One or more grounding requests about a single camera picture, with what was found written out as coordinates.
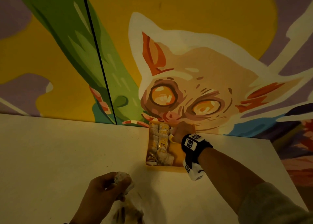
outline orange eye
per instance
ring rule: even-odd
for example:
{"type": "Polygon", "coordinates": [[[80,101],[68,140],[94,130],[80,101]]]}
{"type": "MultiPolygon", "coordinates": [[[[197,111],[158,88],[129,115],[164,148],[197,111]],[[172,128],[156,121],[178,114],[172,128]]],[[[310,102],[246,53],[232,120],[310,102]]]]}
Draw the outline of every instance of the orange eye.
{"type": "Polygon", "coordinates": [[[173,91],[167,86],[159,86],[151,90],[153,101],[159,105],[170,105],[175,102],[173,91]]]}
{"type": "Polygon", "coordinates": [[[192,110],[196,115],[208,115],[218,111],[220,107],[221,103],[216,100],[205,100],[197,103],[192,110]]]}

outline orange inner ear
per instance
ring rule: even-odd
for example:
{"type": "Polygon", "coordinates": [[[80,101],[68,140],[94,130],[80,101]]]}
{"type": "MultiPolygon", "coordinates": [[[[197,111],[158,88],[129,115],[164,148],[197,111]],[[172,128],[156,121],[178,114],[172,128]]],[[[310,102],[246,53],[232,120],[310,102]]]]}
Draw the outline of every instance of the orange inner ear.
{"type": "Polygon", "coordinates": [[[164,55],[161,47],[157,43],[155,43],[144,32],[142,32],[142,37],[143,37],[142,55],[143,55],[143,58],[145,59],[146,63],[148,64],[152,75],[154,76],[154,75],[160,74],[162,72],[165,72],[167,70],[173,70],[173,69],[160,70],[158,68],[158,67],[164,67],[166,64],[166,58],[165,58],[165,55],[164,55]],[[157,53],[154,53],[154,55],[152,57],[151,51],[154,51],[155,49],[157,50],[157,53]]]}
{"type": "Polygon", "coordinates": [[[256,108],[256,107],[261,106],[263,104],[267,104],[268,102],[263,102],[267,98],[267,96],[263,96],[263,95],[266,95],[266,94],[278,89],[282,85],[284,85],[284,83],[278,84],[275,82],[275,83],[272,83],[270,85],[264,86],[264,87],[262,87],[256,91],[252,92],[247,97],[247,99],[249,99],[249,100],[245,100],[245,101],[240,102],[241,104],[248,104],[248,105],[246,105],[246,106],[235,105],[235,106],[238,108],[239,113],[242,113],[242,112],[245,112],[249,109],[256,108]]]}

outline person's left hand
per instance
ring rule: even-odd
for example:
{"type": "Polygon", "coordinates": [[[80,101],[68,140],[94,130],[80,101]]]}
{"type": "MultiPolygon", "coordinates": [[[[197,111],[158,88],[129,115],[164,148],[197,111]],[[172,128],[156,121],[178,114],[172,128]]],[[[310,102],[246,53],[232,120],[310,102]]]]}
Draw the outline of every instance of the person's left hand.
{"type": "Polygon", "coordinates": [[[102,222],[119,194],[125,192],[131,184],[131,178],[126,177],[118,185],[114,185],[115,175],[116,172],[110,172],[90,181],[80,206],[69,224],[100,224],[102,222]]]}

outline painted cat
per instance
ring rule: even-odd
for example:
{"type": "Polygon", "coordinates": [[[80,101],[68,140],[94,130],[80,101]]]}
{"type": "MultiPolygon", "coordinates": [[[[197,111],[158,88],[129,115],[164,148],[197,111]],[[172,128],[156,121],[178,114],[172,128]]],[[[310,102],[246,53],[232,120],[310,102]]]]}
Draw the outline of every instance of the painted cat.
{"type": "Polygon", "coordinates": [[[311,91],[305,102],[247,116],[289,98],[313,77],[313,69],[280,76],[281,64],[267,67],[223,37],[163,30],[138,12],[130,19],[129,42],[142,76],[138,95],[148,120],[186,121],[199,132],[228,134],[237,123],[278,118],[313,101],[311,91]]]}

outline sleeve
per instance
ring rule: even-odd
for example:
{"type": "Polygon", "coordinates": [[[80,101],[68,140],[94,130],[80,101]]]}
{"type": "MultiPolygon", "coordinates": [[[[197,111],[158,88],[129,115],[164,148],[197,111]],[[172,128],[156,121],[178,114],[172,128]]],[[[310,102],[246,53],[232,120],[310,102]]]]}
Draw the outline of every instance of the sleeve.
{"type": "Polygon", "coordinates": [[[246,196],[238,212],[240,224],[309,224],[313,213],[295,205],[274,185],[262,183],[246,196]]]}

